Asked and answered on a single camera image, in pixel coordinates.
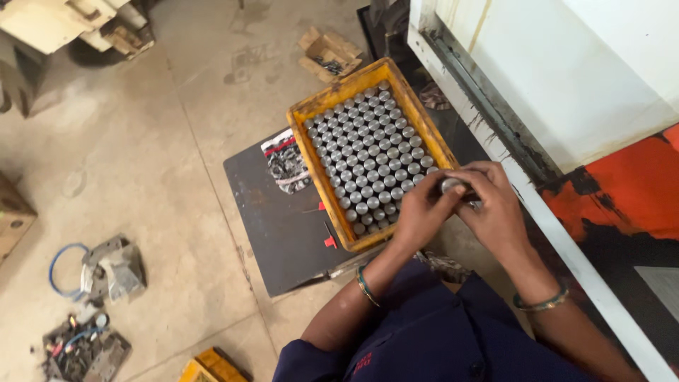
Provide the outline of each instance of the yellow crate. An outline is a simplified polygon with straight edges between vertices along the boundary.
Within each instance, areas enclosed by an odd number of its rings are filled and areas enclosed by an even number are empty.
[[[299,150],[306,161],[320,198],[325,204],[339,241],[342,242],[342,246],[347,251],[352,252],[364,251],[380,241],[388,239],[394,233],[396,224],[391,224],[366,237],[357,237],[350,222],[344,217],[344,209],[340,207],[333,187],[330,186],[330,179],[325,175],[325,169],[320,164],[320,158],[311,145],[311,139],[307,135],[307,129],[303,126],[303,123],[308,118],[323,113],[326,109],[332,109],[334,105],[344,102],[356,93],[377,86],[378,82],[382,80],[389,81],[392,88],[392,97],[399,104],[401,111],[408,119],[409,125],[413,126],[422,138],[422,144],[434,159],[435,165],[440,169],[456,169],[459,167],[458,161],[443,141],[441,134],[429,118],[420,100],[391,58],[382,58],[292,106],[287,112],[287,118],[295,134]]]

